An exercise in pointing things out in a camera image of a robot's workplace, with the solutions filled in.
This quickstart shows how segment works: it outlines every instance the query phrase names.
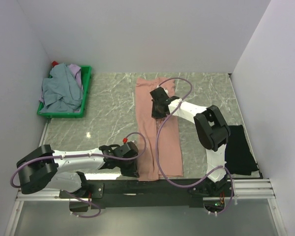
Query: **marble tabletop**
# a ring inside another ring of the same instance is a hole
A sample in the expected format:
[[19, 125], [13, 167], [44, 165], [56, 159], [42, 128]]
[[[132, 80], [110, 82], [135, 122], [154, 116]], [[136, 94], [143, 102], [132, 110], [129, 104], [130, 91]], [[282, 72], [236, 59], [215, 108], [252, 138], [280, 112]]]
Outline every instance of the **marble tabletop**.
[[[65, 151], [122, 144], [122, 139], [128, 133], [137, 131], [134, 95], [138, 77], [147, 80], [157, 77], [186, 78], [193, 85], [193, 91], [186, 101], [200, 106], [216, 105], [228, 125], [243, 124], [227, 73], [99, 73], [91, 79], [85, 116], [51, 119], [44, 143], [50, 144], [52, 149]], [[175, 90], [176, 95], [182, 97], [189, 91], [189, 85], [177, 80]], [[181, 118], [178, 118], [178, 125], [184, 178], [203, 177], [207, 170], [206, 151], [199, 142], [195, 126]], [[120, 176], [118, 168], [100, 171], [88, 169], [83, 172], [88, 179], [129, 178]], [[246, 177], [259, 177], [259, 172]]]

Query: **folded pink pants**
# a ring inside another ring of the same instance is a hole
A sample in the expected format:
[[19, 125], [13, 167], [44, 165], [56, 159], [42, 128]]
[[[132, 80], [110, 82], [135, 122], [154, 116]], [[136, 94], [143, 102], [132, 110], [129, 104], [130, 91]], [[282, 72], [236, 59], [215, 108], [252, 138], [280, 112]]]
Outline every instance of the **folded pink pants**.
[[[147, 149], [145, 153], [138, 158], [139, 180], [158, 180], [162, 177], [155, 159], [155, 140], [157, 135], [156, 120], [151, 117], [152, 97], [150, 92], [166, 80], [166, 78], [157, 78], [147, 81], [142, 78], [137, 79], [136, 85], [136, 118], [138, 131], [141, 132], [147, 140]], [[175, 94], [174, 80], [162, 84], [168, 91], [169, 97]], [[140, 137], [138, 139], [138, 149], [143, 150], [144, 142]], [[163, 126], [159, 141], [158, 154], [162, 170], [167, 176], [183, 176], [182, 157], [180, 149], [178, 120], [177, 117], [171, 117]]]

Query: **black cloth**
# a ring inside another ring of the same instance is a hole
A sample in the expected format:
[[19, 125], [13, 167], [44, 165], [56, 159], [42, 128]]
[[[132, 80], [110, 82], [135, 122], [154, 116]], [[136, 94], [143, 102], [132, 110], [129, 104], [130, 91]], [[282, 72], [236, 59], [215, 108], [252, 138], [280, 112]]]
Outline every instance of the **black cloth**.
[[230, 125], [231, 135], [225, 149], [226, 168], [231, 174], [250, 176], [252, 171], [258, 171], [258, 166], [245, 137], [242, 125]]

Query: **green bin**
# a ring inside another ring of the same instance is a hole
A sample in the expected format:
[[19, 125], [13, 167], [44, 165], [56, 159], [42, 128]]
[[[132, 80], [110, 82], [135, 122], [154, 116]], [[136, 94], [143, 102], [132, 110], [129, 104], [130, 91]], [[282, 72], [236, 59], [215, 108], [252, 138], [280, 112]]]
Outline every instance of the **green bin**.
[[37, 109], [37, 114], [39, 116], [43, 116], [46, 118], [81, 118], [84, 116], [85, 102], [87, 100], [87, 94], [88, 94], [89, 82], [90, 82], [90, 73], [92, 71], [92, 67], [90, 67], [89, 65], [81, 65], [80, 67], [81, 67], [81, 80], [82, 80], [82, 85], [84, 90], [80, 112], [79, 113], [40, 113], [40, 110], [43, 109], [44, 107], [44, 103], [40, 102]]

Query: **cable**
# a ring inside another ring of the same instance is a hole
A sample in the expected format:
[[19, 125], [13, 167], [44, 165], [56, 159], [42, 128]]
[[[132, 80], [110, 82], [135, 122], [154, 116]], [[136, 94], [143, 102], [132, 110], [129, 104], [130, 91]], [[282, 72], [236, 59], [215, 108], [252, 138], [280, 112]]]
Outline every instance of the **cable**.
[[160, 133], [161, 133], [161, 130], [162, 130], [162, 128], [163, 128], [163, 126], [165, 125], [165, 123], [168, 121], [168, 119], [180, 108], [180, 106], [181, 106], [181, 103], [183, 102], [183, 100], [191, 93], [191, 91], [192, 91], [192, 84], [188, 81], [188, 80], [186, 80], [186, 79], [184, 79], [184, 78], [180, 78], [180, 77], [173, 77], [173, 78], [169, 78], [169, 79], [166, 79], [166, 80], [164, 80], [163, 82], [161, 82], [160, 84], [159, 84], [159, 86], [161, 86], [163, 83], [165, 83], [165, 82], [167, 82], [167, 81], [169, 81], [169, 80], [175, 80], [175, 79], [179, 79], [179, 80], [184, 80], [184, 81], [186, 81], [189, 85], [190, 85], [190, 90], [189, 90], [189, 92], [185, 95], [185, 96], [183, 96], [182, 98], [181, 98], [181, 101], [179, 102], [179, 104], [178, 104], [178, 106], [165, 118], [165, 120], [162, 122], [162, 124], [161, 124], [161, 126], [160, 126], [160, 128], [159, 128], [159, 130], [158, 130], [158, 132], [157, 132], [157, 136], [156, 136], [156, 141], [155, 141], [155, 152], [156, 152], [156, 163], [157, 163], [157, 166], [158, 166], [158, 169], [159, 169], [159, 171], [161, 172], [161, 174], [162, 174], [162, 176], [164, 177], [164, 179], [168, 182], [168, 183], [170, 183], [171, 185], [173, 185], [173, 186], [176, 186], [176, 187], [179, 187], [179, 188], [191, 188], [191, 187], [194, 187], [194, 186], [196, 186], [196, 185], [198, 185], [199, 183], [201, 183], [203, 180], [205, 180], [210, 174], [212, 174], [215, 170], [217, 170], [217, 169], [221, 169], [221, 168], [224, 168], [225, 169], [225, 171], [226, 171], [226, 173], [229, 175], [229, 177], [230, 177], [230, 180], [231, 180], [231, 187], [232, 187], [232, 192], [231, 192], [231, 198], [230, 198], [230, 201], [227, 203], [227, 205], [225, 206], [225, 208], [222, 210], [222, 211], [220, 211], [219, 213], [217, 213], [217, 214], [220, 214], [220, 213], [223, 213], [228, 207], [229, 207], [229, 205], [231, 204], [231, 202], [232, 202], [232, 199], [233, 199], [233, 194], [234, 194], [234, 188], [233, 188], [233, 179], [232, 179], [232, 176], [231, 176], [231, 173], [229, 172], [229, 170], [226, 168], [226, 167], [223, 167], [223, 166], [217, 166], [217, 167], [215, 167], [214, 169], [212, 169], [210, 172], [208, 172], [204, 177], [202, 177], [200, 180], [198, 180], [198, 181], [196, 181], [195, 183], [193, 183], [193, 184], [188, 184], [188, 185], [180, 185], [180, 184], [177, 184], [177, 183], [175, 183], [175, 182], [173, 182], [173, 181], [171, 181], [166, 175], [165, 175], [165, 173], [164, 173], [164, 171], [162, 170], [162, 167], [161, 167], [161, 165], [160, 165], [160, 163], [159, 163], [159, 157], [158, 157], [158, 139], [159, 139], [159, 136], [160, 136]]
[[[128, 138], [129, 136], [133, 135], [133, 134], [138, 134], [140, 135], [142, 138], [143, 138], [143, 141], [144, 141], [144, 148], [143, 148], [143, 151], [138, 154], [137, 156], [134, 156], [134, 157], [131, 157], [131, 158], [122, 158], [122, 157], [116, 157], [116, 156], [109, 156], [109, 155], [104, 155], [104, 154], [97, 154], [97, 153], [92, 153], [92, 156], [102, 156], [102, 157], [107, 157], [107, 158], [112, 158], [112, 159], [116, 159], [116, 160], [122, 160], [122, 161], [130, 161], [130, 160], [134, 160], [134, 159], [137, 159], [139, 158], [146, 150], [147, 148], [147, 141], [145, 139], [145, 137], [143, 136], [143, 134], [139, 133], [139, 132], [132, 132], [130, 134], [128, 134], [126, 136], [126, 138]], [[85, 156], [88, 156], [88, 155], [85, 155], [85, 154], [76, 154], [76, 155], [67, 155], [65, 157], [67, 158], [73, 158], [73, 157], [85, 157]], [[13, 180], [15, 178], [15, 176], [19, 173], [19, 171], [21, 169], [23, 169], [25, 166], [28, 166], [34, 162], [37, 162], [37, 161], [42, 161], [42, 160], [48, 160], [48, 159], [61, 159], [63, 158], [62, 156], [42, 156], [42, 157], [39, 157], [39, 158], [36, 158], [36, 159], [33, 159], [33, 160], [30, 160], [28, 162], [25, 162], [24, 164], [22, 164], [20, 167], [18, 167], [16, 169], [16, 171], [13, 173], [13, 175], [11, 176], [11, 179], [10, 179], [10, 184], [13, 188], [20, 188], [21, 186], [19, 185], [15, 185]], [[95, 214], [95, 215], [90, 215], [90, 216], [83, 216], [83, 215], [78, 215], [77, 213], [72, 213], [73, 215], [77, 216], [77, 217], [81, 217], [81, 218], [93, 218], [93, 217], [96, 217], [100, 214], [101, 212], [101, 208], [100, 206], [96, 205], [95, 203], [92, 203], [92, 202], [88, 202], [88, 201], [85, 201], [81, 198], [78, 198], [76, 196], [74, 196], [72, 193], [69, 193], [68, 191], [65, 191], [70, 197], [74, 198], [74, 199], [77, 199], [79, 200], [80, 202], [83, 202], [83, 203], [86, 203], [86, 204], [89, 204], [89, 205], [92, 205], [94, 207], [96, 207], [98, 209], [98, 213]]]

